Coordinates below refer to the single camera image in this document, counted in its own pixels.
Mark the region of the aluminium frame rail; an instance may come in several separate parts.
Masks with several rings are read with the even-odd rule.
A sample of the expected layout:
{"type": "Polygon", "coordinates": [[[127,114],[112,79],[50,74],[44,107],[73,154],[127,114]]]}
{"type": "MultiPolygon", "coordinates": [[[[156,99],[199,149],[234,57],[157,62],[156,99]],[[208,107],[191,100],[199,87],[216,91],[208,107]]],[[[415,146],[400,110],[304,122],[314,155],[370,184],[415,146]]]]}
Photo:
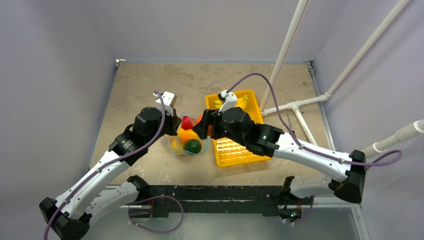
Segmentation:
{"type": "Polygon", "coordinates": [[[348,203],[332,195],[318,196],[310,216],[320,224],[323,240],[370,239],[359,204],[348,203]]]}

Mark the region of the yellow lemon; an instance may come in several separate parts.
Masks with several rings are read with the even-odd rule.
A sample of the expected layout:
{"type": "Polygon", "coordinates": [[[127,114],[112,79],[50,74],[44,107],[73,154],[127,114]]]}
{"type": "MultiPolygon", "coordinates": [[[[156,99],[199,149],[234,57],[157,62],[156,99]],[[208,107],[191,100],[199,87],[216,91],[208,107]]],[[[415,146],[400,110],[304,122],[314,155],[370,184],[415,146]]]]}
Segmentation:
{"type": "Polygon", "coordinates": [[[171,142],[171,149],[173,154],[181,155],[183,154],[183,147],[181,146],[179,140],[176,138],[171,142]]]}

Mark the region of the green avocado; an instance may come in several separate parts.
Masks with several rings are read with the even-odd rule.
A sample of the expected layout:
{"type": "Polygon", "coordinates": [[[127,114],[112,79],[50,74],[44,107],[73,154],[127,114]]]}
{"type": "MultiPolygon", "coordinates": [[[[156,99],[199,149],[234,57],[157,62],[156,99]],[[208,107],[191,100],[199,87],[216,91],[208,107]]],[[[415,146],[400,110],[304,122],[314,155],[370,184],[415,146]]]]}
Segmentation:
{"type": "Polygon", "coordinates": [[[197,139],[189,139],[185,142],[183,149],[190,154],[199,154],[202,150],[202,144],[197,139]]]}

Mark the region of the yellow plastic tray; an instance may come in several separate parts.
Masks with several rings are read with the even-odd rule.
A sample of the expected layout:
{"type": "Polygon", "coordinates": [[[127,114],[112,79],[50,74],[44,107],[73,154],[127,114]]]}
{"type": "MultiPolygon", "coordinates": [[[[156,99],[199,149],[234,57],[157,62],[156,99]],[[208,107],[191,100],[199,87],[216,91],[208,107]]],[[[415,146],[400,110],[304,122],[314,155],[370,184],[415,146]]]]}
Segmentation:
{"type": "MultiPolygon", "coordinates": [[[[252,89],[238,90],[234,94],[237,98],[244,95],[248,96],[247,107],[243,110],[248,113],[255,123],[262,124],[264,122],[260,108],[256,98],[256,94],[252,89]]],[[[250,164],[270,160],[269,156],[259,156],[248,151],[246,147],[228,139],[214,139],[213,149],[215,153],[216,164],[219,167],[230,167],[241,164],[250,164]]]]}

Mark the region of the orange fruit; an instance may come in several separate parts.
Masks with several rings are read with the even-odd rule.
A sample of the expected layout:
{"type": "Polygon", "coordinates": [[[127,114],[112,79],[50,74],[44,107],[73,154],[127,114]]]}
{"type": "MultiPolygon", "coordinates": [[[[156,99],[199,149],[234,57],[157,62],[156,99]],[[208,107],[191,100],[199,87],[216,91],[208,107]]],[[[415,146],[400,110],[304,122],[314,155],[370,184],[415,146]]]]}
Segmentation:
{"type": "Polygon", "coordinates": [[[198,118],[197,118],[197,120],[196,120],[196,122],[195,122],[195,124],[197,125],[201,120],[202,120],[202,116],[199,116],[198,118]]]}

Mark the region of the red apple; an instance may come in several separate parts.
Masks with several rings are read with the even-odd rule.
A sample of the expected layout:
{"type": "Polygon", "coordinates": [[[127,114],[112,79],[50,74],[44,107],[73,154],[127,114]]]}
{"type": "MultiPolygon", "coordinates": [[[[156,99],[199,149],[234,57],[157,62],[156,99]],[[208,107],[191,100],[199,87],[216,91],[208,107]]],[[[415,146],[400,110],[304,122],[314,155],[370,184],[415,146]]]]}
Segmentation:
{"type": "Polygon", "coordinates": [[[181,128],[183,130],[192,130],[195,125],[196,120],[193,117],[188,115],[182,116],[181,128]]]}

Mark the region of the white pvc pipe frame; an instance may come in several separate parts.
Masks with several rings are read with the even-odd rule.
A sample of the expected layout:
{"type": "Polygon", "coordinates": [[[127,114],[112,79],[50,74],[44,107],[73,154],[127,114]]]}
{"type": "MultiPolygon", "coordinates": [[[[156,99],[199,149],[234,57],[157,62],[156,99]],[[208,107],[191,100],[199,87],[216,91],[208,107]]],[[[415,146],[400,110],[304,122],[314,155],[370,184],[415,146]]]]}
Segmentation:
{"type": "MultiPolygon", "coordinates": [[[[306,133],[307,138],[313,144],[315,144],[316,143],[315,138],[313,134],[311,133],[308,127],[308,124],[305,122],[304,117],[300,113],[300,107],[328,101],[332,97],[336,89],[339,87],[339,85],[341,85],[343,80],[351,73],[354,67],[356,67],[356,65],[360,62],[360,60],[362,60],[364,55],[368,53],[370,48],[387,30],[387,28],[395,21],[398,15],[400,15],[400,13],[407,7],[409,3],[410,3],[409,0],[400,0],[394,5],[394,7],[389,11],[387,16],[377,26],[377,28],[373,31],[373,33],[369,36],[369,38],[364,42],[364,44],[361,46],[358,52],[354,55],[351,61],[346,65],[346,67],[343,69],[343,71],[339,74],[339,76],[335,79],[333,84],[329,87],[329,89],[325,93],[319,94],[312,98],[288,102],[286,104],[274,106],[269,109],[263,109],[262,115],[267,116],[273,113],[280,113],[283,110],[292,110],[295,114],[297,114],[297,118],[300,122],[301,127],[303,127],[303,130],[306,133]]],[[[393,135],[366,147],[364,149],[364,152],[369,158],[372,158],[376,156],[377,154],[383,153],[390,147],[393,147],[401,142],[406,142],[414,138],[420,137],[423,134],[424,134],[424,121],[422,119],[417,120],[400,128],[393,135]]]]}

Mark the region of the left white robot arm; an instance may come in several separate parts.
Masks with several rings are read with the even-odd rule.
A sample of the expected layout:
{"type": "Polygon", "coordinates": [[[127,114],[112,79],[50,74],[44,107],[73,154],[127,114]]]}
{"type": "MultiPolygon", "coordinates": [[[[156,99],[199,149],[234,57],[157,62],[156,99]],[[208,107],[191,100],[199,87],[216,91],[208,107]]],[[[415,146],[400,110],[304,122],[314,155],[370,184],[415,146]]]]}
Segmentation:
{"type": "Polygon", "coordinates": [[[61,195],[40,202],[39,209],[47,224],[42,238],[46,240],[49,232],[54,231],[61,240],[80,240],[98,220],[123,205],[165,199],[161,194],[152,195],[150,185],[138,175],[130,176],[115,190],[101,192],[146,155],[158,139],[175,136],[181,121],[174,107],[143,108],[80,180],[61,195]]]}

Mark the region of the clear zip bag blue zipper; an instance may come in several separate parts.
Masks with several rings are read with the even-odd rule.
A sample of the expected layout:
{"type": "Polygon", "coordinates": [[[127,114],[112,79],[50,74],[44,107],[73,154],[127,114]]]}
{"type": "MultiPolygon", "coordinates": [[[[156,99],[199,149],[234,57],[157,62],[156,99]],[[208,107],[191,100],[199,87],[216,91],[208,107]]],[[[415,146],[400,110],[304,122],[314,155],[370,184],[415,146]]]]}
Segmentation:
{"type": "Polygon", "coordinates": [[[182,113],[176,136],[168,136],[167,143],[172,154],[197,156],[207,152],[210,146],[210,138],[201,139],[193,130],[197,119],[192,115],[182,113]]]}

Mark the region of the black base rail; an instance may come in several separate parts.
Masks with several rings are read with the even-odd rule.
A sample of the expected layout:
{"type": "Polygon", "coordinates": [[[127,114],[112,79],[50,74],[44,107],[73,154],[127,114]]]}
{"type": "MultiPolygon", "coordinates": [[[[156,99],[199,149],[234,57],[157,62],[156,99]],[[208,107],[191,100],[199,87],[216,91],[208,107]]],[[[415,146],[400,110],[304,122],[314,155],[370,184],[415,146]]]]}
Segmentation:
{"type": "Polygon", "coordinates": [[[313,204],[313,197],[298,198],[289,193],[288,183],[279,185],[150,185],[138,175],[127,183],[135,185],[132,205],[141,205],[154,218],[171,213],[261,214],[297,220],[302,207],[313,204]]]}

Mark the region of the yellow banana bunch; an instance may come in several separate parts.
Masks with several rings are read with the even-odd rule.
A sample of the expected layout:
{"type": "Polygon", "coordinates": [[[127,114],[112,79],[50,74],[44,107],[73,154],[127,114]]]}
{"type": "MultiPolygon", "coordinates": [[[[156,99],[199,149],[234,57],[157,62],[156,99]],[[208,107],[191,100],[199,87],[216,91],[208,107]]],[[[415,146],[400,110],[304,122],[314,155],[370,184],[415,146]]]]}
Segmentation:
{"type": "MultiPolygon", "coordinates": [[[[248,99],[249,98],[248,98],[247,95],[244,95],[242,97],[239,97],[237,99],[237,103],[236,103],[235,106],[238,107],[238,108],[241,108],[242,110],[244,110],[247,107],[248,99]]],[[[222,103],[221,103],[220,100],[215,100],[213,103],[214,103],[215,109],[219,109],[222,106],[222,103]]]]}

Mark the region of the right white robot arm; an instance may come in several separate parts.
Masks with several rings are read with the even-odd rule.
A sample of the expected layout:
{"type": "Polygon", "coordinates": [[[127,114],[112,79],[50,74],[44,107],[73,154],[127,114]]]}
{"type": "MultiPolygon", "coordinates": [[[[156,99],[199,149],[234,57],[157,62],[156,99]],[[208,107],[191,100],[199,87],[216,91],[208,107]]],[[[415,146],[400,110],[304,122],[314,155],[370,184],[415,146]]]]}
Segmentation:
{"type": "Polygon", "coordinates": [[[193,131],[202,140],[228,138],[255,155],[286,159],[315,169],[328,177],[327,188],[339,199],[354,204],[363,200],[366,155],[360,150],[337,152],[301,141],[278,127],[255,123],[239,107],[224,113],[206,109],[193,131]]]}

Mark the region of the orange yellow mango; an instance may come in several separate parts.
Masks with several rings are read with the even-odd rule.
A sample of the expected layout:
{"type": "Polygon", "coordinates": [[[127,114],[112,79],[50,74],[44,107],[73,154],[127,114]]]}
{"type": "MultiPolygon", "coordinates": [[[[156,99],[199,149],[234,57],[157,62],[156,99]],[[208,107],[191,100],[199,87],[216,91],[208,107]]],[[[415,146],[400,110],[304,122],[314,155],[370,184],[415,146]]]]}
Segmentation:
{"type": "Polygon", "coordinates": [[[183,145],[189,140],[197,140],[197,141],[201,140],[199,136],[192,129],[185,130],[183,128],[180,128],[177,131],[177,137],[180,143],[183,145]]]}

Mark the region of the black yellow screwdriver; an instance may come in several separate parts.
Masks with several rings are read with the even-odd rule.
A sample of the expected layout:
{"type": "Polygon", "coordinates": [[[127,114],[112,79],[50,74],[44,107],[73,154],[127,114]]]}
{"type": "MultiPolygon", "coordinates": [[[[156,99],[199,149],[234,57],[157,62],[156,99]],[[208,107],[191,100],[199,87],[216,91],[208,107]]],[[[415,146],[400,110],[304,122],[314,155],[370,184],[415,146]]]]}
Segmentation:
{"type": "Polygon", "coordinates": [[[293,132],[293,125],[292,125],[290,114],[288,113],[286,116],[287,116],[288,125],[290,127],[290,131],[293,132]]]}

